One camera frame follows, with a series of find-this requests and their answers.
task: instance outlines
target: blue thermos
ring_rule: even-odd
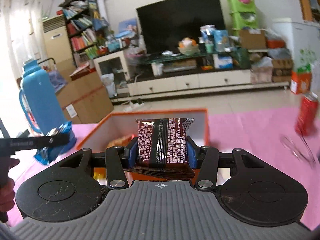
[[[51,129],[58,128],[67,119],[63,115],[48,73],[30,59],[24,63],[19,101],[31,128],[46,135]],[[31,121],[23,97],[36,121],[37,128]]]

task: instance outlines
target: pink table cover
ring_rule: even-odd
[[[308,206],[301,222],[313,230],[320,224],[319,162],[316,160],[316,166],[311,168],[309,164],[293,156],[280,143],[280,137],[285,135],[291,138],[301,151],[306,152],[306,147],[293,129],[297,114],[297,108],[280,108],[209,116],[210,144],[217,147],[221,152],[231,152],[233,148],[243,148],[299,181],[306,188],[309,197]],[[74,125],[74,132],[78,137],[78,142],[94,126],[95,124]],[[320,121],[316,122],[316,126],[320,130]],[[320,150],[320,135],[316,134],[306,138],[306,141],[311,151],[316,155]],[[74,149],[70,150],[60,156],[54,163],[74,152]],[[47,168],[47,166],[34,161],[32,155],[29,154],[18,165],[20,166],[19,170],[24,171],[22,174],[17,173],[17,170],[13,170],[10,173],[10,176],[16,181],[15,191],[25,180]],[[8,215],[11,226],[22,220],[16,206],[8,212]]]

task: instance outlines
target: television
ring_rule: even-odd
[[[164,0],[137,8],[149,54],[178,52],[178,43],[189,37],[198,43],[200,27],[225,30],[220,0]]]

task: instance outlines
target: human hand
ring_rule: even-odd
[[[19,159],[11,159],[10,168],[17,166],[20,163]],[[14,207],[15,193],[13,191],[14,181],[9,178],[7,184],[0,189],[0,211],[7,212]]]

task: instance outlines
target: white curtain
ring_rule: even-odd
[[[47,53],[42,25],[52,0],[0,0],[0,117],[11,137],[28,128],[16,80],[23,62],[44,60]]]

